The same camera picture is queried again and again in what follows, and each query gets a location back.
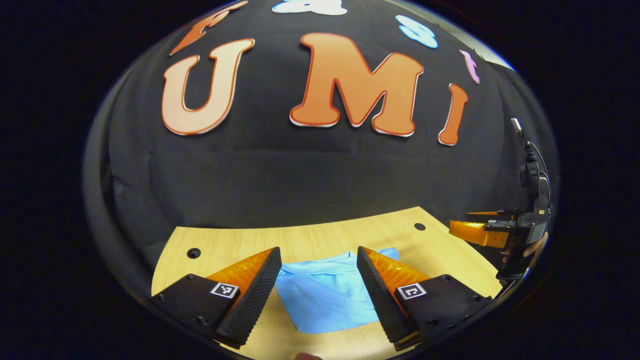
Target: orange letter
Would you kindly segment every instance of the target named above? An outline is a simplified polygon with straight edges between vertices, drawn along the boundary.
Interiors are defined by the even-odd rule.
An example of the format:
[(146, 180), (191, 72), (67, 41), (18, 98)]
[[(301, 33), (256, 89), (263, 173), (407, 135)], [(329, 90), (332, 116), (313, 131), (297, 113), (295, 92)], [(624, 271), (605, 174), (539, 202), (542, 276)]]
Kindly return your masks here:
[(236, 40), (213, 49), (209, 57), (216, 60), (211, 74), (207, 103), (197, 110), (184, 105), (189, 70), (198, 63), (199, 55), (173, 64), (164, 72), (162, 118), (165, 126), (178, 135), (202, 134), (220, 125), (231, 109), (236, 89), (236, 73), (240, 55), (251, 49), (254, 39)]
[(336, 125), (340, 112), (332, 105), (334, 84), (352, 126), (362, 125), (384, 95), (373, 128), (383, 134), (411, 136), (413, 101), (422, 65), (407, 55), (392, 53), (371, 72), (352, 39), (335, 34), (311, 33), (300, 40), (311, 48), (307, 89), (302, 104), (291, 110), (299, 126)]
[(214, 26), (215, 24), (219, 23), (220, 20), (224, 19), (229, 14), (229, 11), (235, 10), (237, 8), (240, 8), (240, 7), (244, 6), (247, 2), (248, 1), (241, 1), (240, 3), (233, 4), (233, 5), (229, 6), (228, 8), (222, 9), (222, 10), (218, 11), (217, 13), (207, 17), (204, 20), (201, 20), (201, 21), (197, 22), (191, 28), (191, 31), (189, 31), (189, 33), (178, 44), (178, 46), (174, 47), (173, 50), (171, 50), (171, 52), (169, 53), (169, 56), (177, 53), (178, 51), (182, 50), (183, 48), (185, 48), (185, 47), (193, 44), (194, 42), (196, 42), (196, 40), (198, 40), (199, 38), (203, 37), (204, 34), (206, 33), (206, 31), (204, 31), (205, 28), (210, 28), (211, 26)]
[(462, 111), (465, 109), (469, 96), (456, 84), (449, 84), (449, 91), (451, 92), (451, 107), (449, 108), (447, 123), (438, 134), (438, 141), (442, 145), (453, 146), (458, 142), (458, 129), (462, 121)]

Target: letter m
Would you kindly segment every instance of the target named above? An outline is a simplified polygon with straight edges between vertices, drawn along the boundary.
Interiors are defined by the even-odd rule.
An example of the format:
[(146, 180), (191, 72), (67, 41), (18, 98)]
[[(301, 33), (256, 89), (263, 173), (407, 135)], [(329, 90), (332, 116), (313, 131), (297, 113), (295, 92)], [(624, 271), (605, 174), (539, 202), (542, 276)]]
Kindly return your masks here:
[(311, 48), (311, 63), (304, 99), (291, 110), (291, 122), (298, 126), (336, 125), (340, 112), (333, 107), (332, 98), (337, 84), (352, 126), (362, 125), (384, 95), (382, 110), (373, 117), (373, 128), (383, 134), (413, 134), (413, 103), (418, 76), (423, 72), (420, 63), (392, 53), (371, 72), (350, 38), (311, 33), (300, 42)]

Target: hand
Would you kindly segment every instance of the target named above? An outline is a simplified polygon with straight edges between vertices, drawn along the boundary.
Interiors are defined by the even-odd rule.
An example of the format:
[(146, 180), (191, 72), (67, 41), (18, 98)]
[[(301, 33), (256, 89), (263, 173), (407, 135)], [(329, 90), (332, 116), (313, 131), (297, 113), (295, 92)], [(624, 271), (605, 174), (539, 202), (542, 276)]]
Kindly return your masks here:
[[(545, 234), (542, 236), (542, 238), (536, 242), (534, 242), (533, 244), (531, 244), (531, 246), (527, 247), (527, 250), (525, 250), (522, 253), (522, 257), (526, 258), (527, 256), (533, 254), (534, 252), (536, 253), (536, 255), (534, 256), (534, 259), (536, 257), (538, 257), (538, 254), (540, 253), (539, 250), (542, 250), (543, 247), (545, 247), (545, 244), (547, 243), (547, 239), (549, 239), (549, 233), (545, 232)], [(500, 251), (500, 253), (502, 255), (509, 255), (509, 249), (507, 249), (507, 251)], [(507, 262), (507, 257), (505, 256), (504, 258), (502, 258), (502, 262), (506, 263)]]
[(320, 357), (313, 356), (306, 352), (301, 352), (293, 360), (322, 360)]

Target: folded fabric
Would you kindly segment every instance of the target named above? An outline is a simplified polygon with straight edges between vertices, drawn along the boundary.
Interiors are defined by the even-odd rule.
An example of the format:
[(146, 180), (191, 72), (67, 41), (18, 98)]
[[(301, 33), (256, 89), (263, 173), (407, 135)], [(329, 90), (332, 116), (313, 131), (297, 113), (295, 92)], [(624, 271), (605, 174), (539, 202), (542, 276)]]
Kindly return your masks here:
[[(398, 260), (395, 248), (379, 253)], [(378, 321), (356, 267), (357, 254), (282, 264), (276, 290), (300, 332), (319, 334)]]

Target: wooden table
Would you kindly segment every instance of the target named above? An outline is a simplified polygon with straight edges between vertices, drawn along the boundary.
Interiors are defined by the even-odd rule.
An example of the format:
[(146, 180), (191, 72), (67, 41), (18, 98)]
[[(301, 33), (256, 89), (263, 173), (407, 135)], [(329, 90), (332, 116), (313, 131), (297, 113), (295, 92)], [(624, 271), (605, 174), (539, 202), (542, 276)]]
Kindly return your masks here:
[[(414, 224), (425, 225), (420, 231)], [(446, 226), (420, 207), (373, 217), (327, 224), (265, 229), (201, 229), (176, 227), (160, 256), (151, 295), (186, 274), (207, 277), (257, 252), (279, 246), (282, 263), (328, 258), (359, 245), (378, 250), (395, 247), (399, 261), (430, 277), (450, 274), (482, 296), (496, 296), (501, 286), (497, 270)], [(187, 251), (201, 250), (190, 259)], [(309, 352), (324, 360), (371, 359), (396, 356), (379, 322), (354, 329), (304, 334), (298, 332), (275, 289), (246, 345), (238, 352), (256, 360), (292, 359)]]

